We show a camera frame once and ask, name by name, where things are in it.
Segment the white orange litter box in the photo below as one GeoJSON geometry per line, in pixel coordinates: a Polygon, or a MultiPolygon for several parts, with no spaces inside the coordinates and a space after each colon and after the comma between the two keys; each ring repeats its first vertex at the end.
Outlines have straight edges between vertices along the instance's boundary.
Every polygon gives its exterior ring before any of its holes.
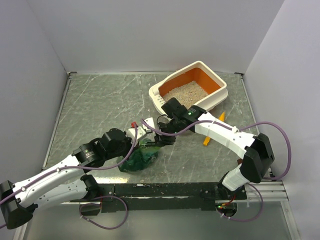
{"type": "Polygon", "coordinates": [[[148,91],[161,115],[165,113],[162,106],[171,98],[176,98],[186,108],[195,105],[210,111],[228,94],[227,83],[200,60],[175,71],[148,91]]]}

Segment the green litter bag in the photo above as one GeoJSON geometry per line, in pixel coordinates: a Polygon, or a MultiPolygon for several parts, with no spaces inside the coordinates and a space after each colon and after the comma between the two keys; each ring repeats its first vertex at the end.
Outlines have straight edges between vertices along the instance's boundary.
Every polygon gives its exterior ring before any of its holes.
{"type": "Polygon", "coordinates": [[[139,141],[138,148],[118,166],[121,172],[139,172],[148,168],[159,156],[161,147],[155,146],[149,138],[139,141]]]}

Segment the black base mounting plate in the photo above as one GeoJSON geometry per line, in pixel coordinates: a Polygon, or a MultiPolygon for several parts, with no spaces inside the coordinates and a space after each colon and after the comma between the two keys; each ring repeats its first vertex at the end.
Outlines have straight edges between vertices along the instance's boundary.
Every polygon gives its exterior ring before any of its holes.
{"type": "Polygon", "coordinates": [[[96,197],[102,200],[102,212],[123,211],[121,198],[130,211],[200,209],[215,211],[217,203],[246,200],[242,186],[236,192],[220,189],[216,182],[177,183],[99,183],[96,197]]]}

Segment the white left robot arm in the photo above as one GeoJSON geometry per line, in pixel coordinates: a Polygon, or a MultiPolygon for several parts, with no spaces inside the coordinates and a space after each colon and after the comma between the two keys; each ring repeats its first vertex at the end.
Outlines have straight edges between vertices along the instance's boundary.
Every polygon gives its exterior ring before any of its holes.
{"type": "Polygon", "coordinates": [[[137,127],[127,131],[112,128],[35,176],[16,183],[9,180],[1,183],[0,209],[4,227],[12,230],[26,224],[39,208],[73,200],[95,200],[99,188],[94,177],[87,173],[104,170],[105,162],[117,157],[127,160],[141,136],[137,127]]]}

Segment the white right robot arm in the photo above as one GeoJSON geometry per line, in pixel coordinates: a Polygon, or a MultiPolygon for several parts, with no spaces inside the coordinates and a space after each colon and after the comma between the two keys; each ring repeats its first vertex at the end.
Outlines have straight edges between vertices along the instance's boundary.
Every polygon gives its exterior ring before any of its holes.
{"type": "Polygon", "coordinates": [[[230,199],[246,183],[260,183],[274,162],[274,153],[269,138],[260,133],[243,132],[218,120],[203,108],[193,105],[186,108],[176,98],[171,98],[161,107],[169,122],[159,122],[157,140],[170,144],[175,136],[190,130],[204,135],[234,152],[242,162],[223,175],[217,190],[223,199],[230,199]]]}

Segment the brown wooden block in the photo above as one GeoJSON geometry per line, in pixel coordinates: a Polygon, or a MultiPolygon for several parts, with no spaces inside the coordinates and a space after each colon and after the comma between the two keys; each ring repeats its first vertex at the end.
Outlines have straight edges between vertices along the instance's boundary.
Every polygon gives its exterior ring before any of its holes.
{"type": "Polygon", "coordinates": [[[237,168],[239,169],[243,164],[243,160],[242,159],[238,159],[237,160],[237,164],[238,164],[237,168]]]}

